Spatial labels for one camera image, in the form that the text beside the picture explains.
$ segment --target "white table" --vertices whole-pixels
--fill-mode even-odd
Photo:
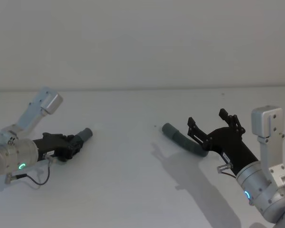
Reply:
[[[16,122],[35,94],[0,93],[0,129]],[[55,164],[48,184],[40,189],[29,180],[6,186],[1,176],[0,228],[273,226],[248,205],[233,178],[217,173],[223,164],[219,155],[191,155],[164,137],[161,127],[170,122],[186,134],[192,116],[209,133],[225,126],[218,117],[224,107],[239,116],[247,130],[244,142],[259,158],[250,113],[267,104],[285,112],[285,87],[61,95],[60,108],[41,121],[31,138],[43,132],[75,134],[85,127],[94,136],[68,163]],[[44,180],[46,163],[29,168],[29,174]]]

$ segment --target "white surface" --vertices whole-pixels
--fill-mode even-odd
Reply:
[[[285,0],[0,0],[0,89],[285,85]]]
[[[0,129],[17,121],[34,95],[0,93]],[[32,138],[42,132],[74,134],[85,127],[94,136],[74,159],[54,165],[49,183],[38,190],[29,181],[4,186],[0,177],[0,228],[273,226],[248,205],[234,179],[217,173],[223,164],[217,154],[204,159],[188,154],[163,136],[161,126],[170,122],[186,134],[193,116],[209,133],[225,126],[218,117],[224,107],[238,114],[247,130],[244,142],[259,157],[251,111],[273,104],[285,113],[285,87],[61,95],[62,105],[41,121]],[[154,156],[160,154],[166,158],[162,163]],[[45,170],[42,163],[29,173],[44,180]]]

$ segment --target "green led light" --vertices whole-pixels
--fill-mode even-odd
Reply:
[[[19,169],[21,170],[21,169],[23,169],[24,167],[26,166],[26,164],[21,164],[21,165],[19,165]]]

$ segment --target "dark gray foam tube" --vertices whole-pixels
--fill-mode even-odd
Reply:
[[[93,136],[93,132],[90,130],[90,128],[85,128],[83,131],[79,132],[77,134],[84,142],[86,142],[89,138]]]
[[[204,151],[201,146],[192,140],[189,140],[183,134],[179,132],[176,128],[174,128],[170,123],[166,123],[162,127],[162,132],[172,141],[177,143],[182,148],[195,153],[199,156],[206,157],[208,155],[208,151]]]

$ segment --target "white wall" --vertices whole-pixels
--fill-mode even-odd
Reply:
[[[285,0],[0,0],[0,89],[285,85]]]

